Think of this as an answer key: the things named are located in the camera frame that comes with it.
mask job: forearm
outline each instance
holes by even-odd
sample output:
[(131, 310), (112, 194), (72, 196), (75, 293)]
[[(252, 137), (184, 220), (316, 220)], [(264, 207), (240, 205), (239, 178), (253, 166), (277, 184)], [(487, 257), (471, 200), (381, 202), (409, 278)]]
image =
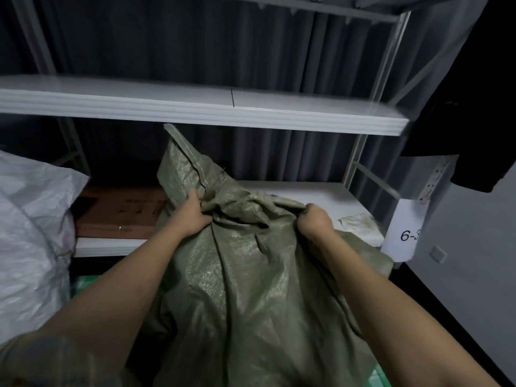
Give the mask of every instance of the forearm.
[(398, 386), (496, 385), (425, 310), (339, 236), (317, 241), (367, 342)]
[(153, 235), (60, 310), (43, 330), (67, 335), (118, 371), (182, 240), (174, 226)]

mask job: box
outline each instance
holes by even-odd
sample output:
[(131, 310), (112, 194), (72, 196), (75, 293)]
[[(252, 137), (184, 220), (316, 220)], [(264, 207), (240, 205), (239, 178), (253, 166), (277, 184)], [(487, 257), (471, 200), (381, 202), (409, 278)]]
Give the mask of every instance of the box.
[(117, 239), (148, 239), (168, 200), (161, 187), (88, 187), (79, 199), (91, 206), (75, 221), (77, 236)]

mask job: shirt sleeve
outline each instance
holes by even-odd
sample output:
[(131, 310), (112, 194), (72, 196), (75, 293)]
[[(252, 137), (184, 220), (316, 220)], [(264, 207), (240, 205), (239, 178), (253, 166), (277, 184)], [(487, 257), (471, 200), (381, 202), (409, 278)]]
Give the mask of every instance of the shirt sleeve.
[(119, 387), (100, 371), (98, 359), (73, 340), (44, 332), (19, 335), (0, 345), (0, 386)]

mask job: white bag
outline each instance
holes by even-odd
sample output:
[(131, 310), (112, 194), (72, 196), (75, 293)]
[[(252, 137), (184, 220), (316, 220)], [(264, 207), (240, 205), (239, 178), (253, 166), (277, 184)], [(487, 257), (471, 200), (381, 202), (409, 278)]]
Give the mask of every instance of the white bag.
[(0, 343), (42, 326), (69, 299), (69, 207), (88, 177), (0, 150)]

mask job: person's right arm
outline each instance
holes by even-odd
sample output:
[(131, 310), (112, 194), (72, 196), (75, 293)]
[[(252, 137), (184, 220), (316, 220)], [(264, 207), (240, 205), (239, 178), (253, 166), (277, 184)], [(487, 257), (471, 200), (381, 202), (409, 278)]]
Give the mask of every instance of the person's right arm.
[(397, 387), (498, 386), (455, 339), (337, 235), (308, 204), (300, 232), (322, 251), (373, 354)]

